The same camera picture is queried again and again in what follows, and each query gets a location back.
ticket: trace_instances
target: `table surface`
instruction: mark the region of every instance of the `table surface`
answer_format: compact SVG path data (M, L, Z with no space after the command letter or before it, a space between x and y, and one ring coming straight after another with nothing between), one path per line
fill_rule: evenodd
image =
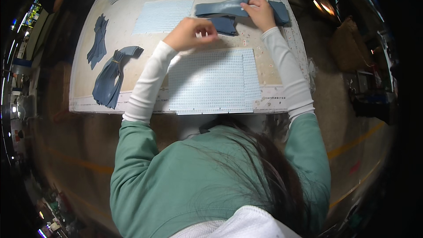
M138 80L146 61L151 56L156 45L163 40L168 33L144 33L132 35L135 22L141 13L145 2L161 0L119 0L111 5L108 0L96 0L87 16L78 41L74 56L69 91L69 111L71 112L101 112L123 113L136 81ZM199 3L221 2L225 0L195 0L191 10L194 16L195 5ZM304 76L309 80L307 56L304 43L298 28L298 23L293 15L288 0L272 0L283 2L288 9L290 23L281 27L283 36L288 46L301 67ZM97 18L104 13L109 19L105 44L107 54L91 70L87 62L87 53L94 42L94 26ZM236 17L236 31L238 36L231 37L219 34L219 42L197 49L226 49L226 48L253 48L256 58L258 78L262 91L262 99L253 102L254 113L286 112L286 104L283 96L283 83L272 59L261 41L260 30L252 23L250 18ZM138 45L144 52L138 59L131 59L124 67L124 80L119 95L116 109L98 105L92 96L95 80L103 69L105 62L113 55L114 50L126 46ZM167 76L157 97L154 107L155 113L173 113L168 106L169 89Z

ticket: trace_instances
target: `green sweatshirt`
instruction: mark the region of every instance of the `green sweatshirt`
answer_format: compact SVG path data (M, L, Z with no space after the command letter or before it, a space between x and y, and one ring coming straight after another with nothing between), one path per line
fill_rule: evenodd
M300 115L289 132L285 156L299 173L318 232L329 209L330 170L315 115ZM110 183L110 208L121 235L169 237L189 225L228 219L243 205L266 209L251 190L259 184L257 174L230 139L246 143L237 135L243 136L220 125L159 153L148 124L123 121Z

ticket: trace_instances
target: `hair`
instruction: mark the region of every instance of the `hair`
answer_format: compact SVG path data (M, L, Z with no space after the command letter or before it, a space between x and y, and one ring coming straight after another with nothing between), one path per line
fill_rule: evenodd
M249 180L252 186L256 188L255 194L258 194L258 198L267 204L267 212L298 235L302 237L313 237L314 235L310 228L310 206L304 200L304 193L298 174L286 159L283 152L265 134L254 133L246 125L241 124L233 118L218 117L217 122L220 125L241 130L246 135L231 134L232 137L239 137L240 140L233 139L229 136L226 137L240 145L245 151L248 161L259 178L260 186L252 183L252 179ZM259 159L262 167L255 164L255 158ZM223 164L220 161L219 163L227 169L232 170L235 174L240 173L239 170L235 171L234 168L227 164Z

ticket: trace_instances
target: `white arm sleeve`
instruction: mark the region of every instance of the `white arm sleeve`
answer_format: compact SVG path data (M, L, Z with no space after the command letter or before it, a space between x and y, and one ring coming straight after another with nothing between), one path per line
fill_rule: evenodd
M177 53L163 41L159 42L135 84L125 114L122 116L123 120L150 124L157 93L166 76L167 68Z
M291 123L301 114L314 114L313 99L311 99L307 80L305 80L279 28L273 27L263 33L262 41L278 68L283 87L285 88L285 97Z

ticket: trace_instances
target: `concrete floor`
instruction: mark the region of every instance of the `concrete floor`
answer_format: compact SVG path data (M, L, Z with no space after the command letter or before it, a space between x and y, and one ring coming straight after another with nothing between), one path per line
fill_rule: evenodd
M307 14L297 20L307 55L319 68L313 99L332 172L327 229L345 218L377 177L395 128L375 118L355 117L343 75L327 51L332 29ZM159 149L176 140L177 120L153 116ZM66 194L80 220L111 236L119 235L110 216L109 183L120 123L120 115L106 114L69 114L56 123L47 116L30 121L38 169L50 186Z

